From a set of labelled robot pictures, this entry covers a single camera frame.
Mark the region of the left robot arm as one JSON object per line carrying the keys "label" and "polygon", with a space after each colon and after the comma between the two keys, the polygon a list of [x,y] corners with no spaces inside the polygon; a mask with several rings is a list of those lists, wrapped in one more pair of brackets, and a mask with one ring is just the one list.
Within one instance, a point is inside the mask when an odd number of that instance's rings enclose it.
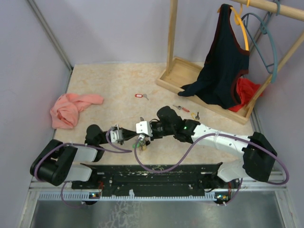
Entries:
{"label": "left robot arm", "polygon": [[63,143],[51,140],[30,167],[30,174],[38,181],[59,186],[65,181],[82,181],[92,189],[98,185],[99,177],[86,167],[86,162],[98,162],[105,152],[129,153],[130,150],[114,147],[116,150],[104,149],[100,145],[106,143],[123,144],[135,137],[135,131],[113,127],[109,131],[92,124],[86,130],[84,144]]}

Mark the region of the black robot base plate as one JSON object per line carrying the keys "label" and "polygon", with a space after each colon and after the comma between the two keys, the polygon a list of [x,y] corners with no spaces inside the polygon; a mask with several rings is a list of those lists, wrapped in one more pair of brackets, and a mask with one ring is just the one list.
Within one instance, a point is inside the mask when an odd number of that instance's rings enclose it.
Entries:
{"label": "black robot base plate", "polygon": [[217,176],[219,164],[184,164],[165,172],[167,165],[91,165],[87,181],[73,181],[74,190],[97,190],[91,198],[130,200],[207,200],[227,203],[240,186],[239,179],[226,182]]}

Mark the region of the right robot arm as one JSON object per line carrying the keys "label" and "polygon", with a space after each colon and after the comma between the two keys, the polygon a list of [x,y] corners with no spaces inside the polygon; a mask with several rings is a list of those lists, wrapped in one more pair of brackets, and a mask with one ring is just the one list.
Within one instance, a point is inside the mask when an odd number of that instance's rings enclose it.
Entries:
{"label": "right robot arm", "polygon": [[237,157],[220,164],[212,176],[216,187],[223,188],[229,181],[243,177],[268,182],[277,152],[263,134],[254,132],[247,136],[219,131],[195,120],[182,119],[169,106],[162,107],[157,117],[150,122],[153,139],[172,135],[180,142],[213,147]]}

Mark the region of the large keyring with coloured tags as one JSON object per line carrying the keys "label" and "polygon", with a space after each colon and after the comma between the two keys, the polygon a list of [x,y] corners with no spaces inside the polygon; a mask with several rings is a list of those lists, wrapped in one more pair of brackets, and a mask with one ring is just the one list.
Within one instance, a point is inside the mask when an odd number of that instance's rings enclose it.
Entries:
{"label": "large keyring with coloured tags", "polygon": [[[140,117],[140,122],[141,121],[145,121],[143,117]],[[149,138],[149,137],[145,137],[143,139],[140,138],[140,141],[137,144],[133,144],[133,148],[139,149],[140,151],[145,150],[147,147],[146,143],[148,142],[146,140],[146,138]]]}

